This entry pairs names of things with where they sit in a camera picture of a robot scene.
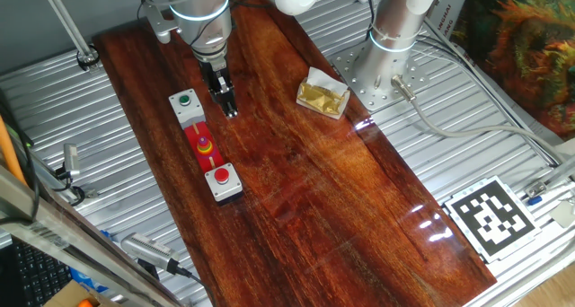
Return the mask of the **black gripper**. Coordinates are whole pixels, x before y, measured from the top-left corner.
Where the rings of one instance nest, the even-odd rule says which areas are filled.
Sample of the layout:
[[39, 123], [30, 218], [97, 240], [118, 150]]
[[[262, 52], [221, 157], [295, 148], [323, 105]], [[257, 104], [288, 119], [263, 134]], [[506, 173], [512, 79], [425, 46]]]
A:
[[234, 86], [227, 66], [227, 56], [218, 56], [199, 61], [203, 82], [207, 85], [214, 102], [225, 112], [228, 118], [238, 115], [234, 97]]

